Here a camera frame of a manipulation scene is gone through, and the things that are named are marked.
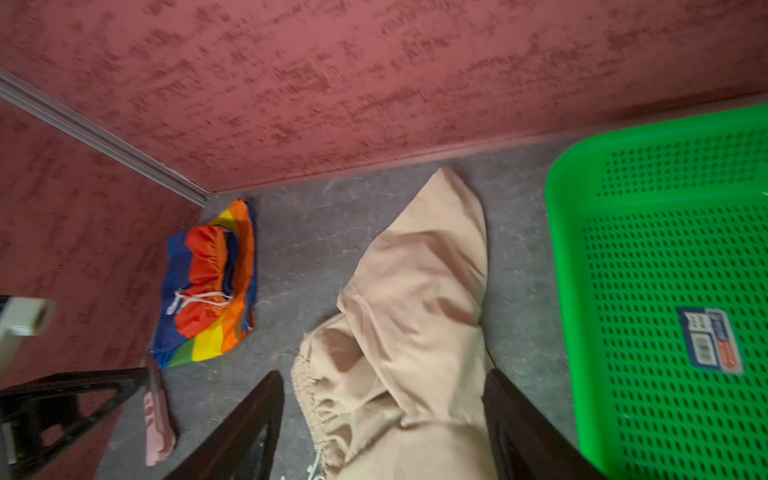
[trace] perforated basket bottom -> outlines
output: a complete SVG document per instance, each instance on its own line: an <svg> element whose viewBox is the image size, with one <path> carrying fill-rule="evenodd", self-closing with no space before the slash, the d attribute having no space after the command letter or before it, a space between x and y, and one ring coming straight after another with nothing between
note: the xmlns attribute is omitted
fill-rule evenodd
<svg viewBox="0 0 768 480"><path fill-rule="evenodd" d="M581 232L627 478L768 478L768 208L592 217ZM725 310L743 376L691 365L677 307Z"/></svg>

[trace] barcode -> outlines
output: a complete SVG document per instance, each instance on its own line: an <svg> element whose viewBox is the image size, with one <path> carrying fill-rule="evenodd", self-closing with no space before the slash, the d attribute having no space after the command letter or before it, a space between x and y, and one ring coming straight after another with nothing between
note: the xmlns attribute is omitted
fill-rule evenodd
<svg viewBox="0 0 768 480"><path fill-rule="evenodd" d="M696 361L702 365L717 365L717 358L712 347L712 340L706 333L691 333L690 341L694 345Z"/></svg>

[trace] gray metal trim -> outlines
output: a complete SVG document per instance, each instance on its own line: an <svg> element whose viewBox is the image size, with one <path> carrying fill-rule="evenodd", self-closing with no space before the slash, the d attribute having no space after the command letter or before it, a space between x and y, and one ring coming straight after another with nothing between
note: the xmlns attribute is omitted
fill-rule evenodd
<svg viewBox="0 0 768 480"><path fill-rule="evenodd" d="M0 98L53 125L72 137L158 182L187 200L205 206L210 192L178 172L122 141L113 134L59 104L20 78L0 68Z"/></svg>

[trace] black triangular bracket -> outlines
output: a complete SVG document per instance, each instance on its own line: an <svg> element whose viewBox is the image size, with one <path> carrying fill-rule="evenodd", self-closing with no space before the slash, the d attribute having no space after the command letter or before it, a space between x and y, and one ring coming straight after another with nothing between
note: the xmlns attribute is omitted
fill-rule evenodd
<svg viewBox="0 0 768 480"><path fill-rule="evenodd" d="M147 369L57 373L0 390L0 478L30 478L56 455L106 418L147 381ZM114 391L90 415L82 415L78 396ZM43 432L61 426L61 437L46 445Z"/></svg>

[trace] multicolored fabric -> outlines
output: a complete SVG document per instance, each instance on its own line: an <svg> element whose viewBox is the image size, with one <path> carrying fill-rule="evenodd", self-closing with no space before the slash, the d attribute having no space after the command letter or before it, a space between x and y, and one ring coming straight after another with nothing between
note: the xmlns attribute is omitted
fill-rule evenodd
<svg viewBox="0 0 768 480"><path fill-rule="evenodd" d="M237 346L254 327L256 221L236 200L205 227L168 240L170 261L152 355L161 369Z"/></svg>

